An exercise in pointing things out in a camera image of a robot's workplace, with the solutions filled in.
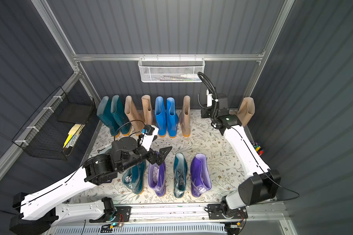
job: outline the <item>white wire basket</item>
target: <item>white wire basket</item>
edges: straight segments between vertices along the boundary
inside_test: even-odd
[[[204,72],[203,57],[141,57],[138,68],[142,82],[201,82],[198,72]]]

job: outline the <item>floral pattern floor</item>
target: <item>floral pattern floor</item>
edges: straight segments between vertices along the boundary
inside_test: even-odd
[[[191,111],[190,114],[191,135],[184,137],[180,126],[176,138],[171,139],[168,135],[164,138],[158,137],[152,143],[152,149],[172,146],[171,152],[165,159],[166,163],[166,194],[157,197],[154,190],[148,185],[148,167],[144,174],[144,191],[136,195],[129,190],[122,181],[122,174],[111,183],[104,183],[92,189],[83,191],[71,198],[71,203],[85,203],[99,200],[103,197],[111,197],[114,204],[140,204],[140,203],[190,203],[190,202],[218,202],[222,196],[236,190],[238,185],[244,181],[242,166],[235,156],[230,144],[221,136],[220,132],[213,129],[210,119],[201,119],[200,111]],[[97,149],[110,144],[113,137],[106,126],[102,126],[94,143],[90,157],[97,155]],[[187,190],[180,199],[174,197],[174,158],[176,153],[182,153],[187,161]],[[200,197],[191,194],[190,166],[193,157],[197,153],[207,156],[208,170],[212,181],[212,189],[203,193]]]

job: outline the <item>rain boot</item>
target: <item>rain boot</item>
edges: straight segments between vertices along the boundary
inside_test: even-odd
[[[124,105],[124,113],[127,115],[128,119],[132,121],[131,124],[134,127],[134,132],[139,132],[139,133],[136,133],[136,135],[139,136],[141,134],[140,131],[144,128],[144,124],[141,121],[133,121],[133,120],[142,120],[142,121],[144,120],[138,114],[136,106],[133,103],[131,96],[126,97],[126,103]]]
[[[111,102],[111,113],[113,114],[113,117],[119,127],[124,123],[129,122],[126,114],[124,113],[124,107],[118,95],[114,96],[113,101]],[[131,132],[131,123],[122,126],[120,131],[124,136],[128,136]]]
[[[207,157],[198,153],[191,162],[191,193],[194,197],[200,197],[202,193],[211,188]]]
[[[242,103],[240,104],[237,117],[239,118],[242,126],[245,127],[252,116],[255,114],[255,103],[254,99],[251,97],[243,98]]]
[[[166,193],[166,178],[165,178],[166,164],[163,162],[160,166],[155,164],[149,164],[149,174],[148,174],[148,183],[155,194],[159,197],[162,197]]]
[[[174,159],[174,196],[181,198],[186,190],[187,162],[183,154],[177,153]]]
[[[157,122],[158,127],[158,135],[160,137],[165,137],[166,135],[166,111],[165,111],[165,103],[163,102],[163,98],[158,96],[155,99],[155,120]]]
[[[101,102],[97,108],[97,117],[102,121],[102,123],[110,129],[112,136],[118,137],[120,135],[120,130],[118,124],[115,122],[113,115],[110,112],[111,101],[108,96],[102,98]]]
[[[142,163],[133,166],[123,174],[123,184],[132,190],[134,194],[141,194],[144,189],[144,172],[145,172],[145,160]]]
[[[190,100],[189,96],[185,96],[183,99],[182,112],[179,115],[179,123],[182,128],[182,134],[184,137],[189,137],[191,134],[190,127]]]
[[[167,98],[166,100],[166,123],[167,123],[167,130],[169,132],[170,138],[175,138],[177,136],[177,130],[178,130],[178,123],[179,123],[179,117],[177,113],[175,112],[175,100],[172,97]]]
[[[155,125],[155,116],[152,109],[151,97],[149,95],[142,96],[141,101],[143,103],[145,124]]]

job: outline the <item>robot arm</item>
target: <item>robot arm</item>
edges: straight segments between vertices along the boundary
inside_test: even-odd
[[[229,114],[226,95],[217,94],[206,75],[198,73],[198,76],[208,87],[207,107],[202,106],[198,99],[202,107],[201,117],[210,118],[212,127],[218,129],[230,143],[245,173],[245,181],[238,186],[238,190],[222,198],[220,212],[230,217],[240,208],[273,198],[281,177],[277,170],[270,170],[256,153],[238,117]]]
[[[138,140],[123,137],[111,146],[88,159],[74,173],[36,193],[19,193],[14,196],[13,208],[20,214],[12,218],[10,230],[16,234],[34,234],[46,231],[57,223],[91,219],[96,222],[111,221],[115,214],[113,202],[109,198],[80,204],[62,203],[72,196],[102,183],[111,182],[118,172],[145,160],[161,165],[172,147],[161,148],[160,152],[151,149],[157,138],[158,128],[145,125]]]

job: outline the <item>dark gray wall panel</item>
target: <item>dark gray wall panel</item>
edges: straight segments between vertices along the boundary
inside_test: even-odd
[[[353,1],[296,1],[253,98],[298,234],[353,234]]]
[[[30,0],[0,1],[0,157],[72,72]]]
[[[70,93],[87,95],[80,82]],[[90,143],[99,119],[94,110],[91,120],[82,130],[72,153],[66,161],[30,157],[23,153],[0,181],[0,209],[10,209],[13,196],[19,192],[37,192],[74,172],[80,165]],[[0,234],[13,234],[9,231],[9,221],[14,215],[0,212]]]
[[[151,96],[154,105],[155,98],[173,97],[176,108],[183,105],[183,97],[191,97],[191,108],[199,108],[197,93],[201,101],[206,103],[206,87],[203,83],[144,83],[141,82],[137,62],[82,62],[90,80],[100,97],[120,95],[124,103],[130,95],[137,109],[142,109],[141,96]],[[228,96],[229,106],[237,108],[243,97],[247,82],[257,66],[255,61],[223,61],[206,62],[204,73],[217,86],[217,92]]]
[[[261,53],[282,0],[63,1],[49,5],[77,54]]]

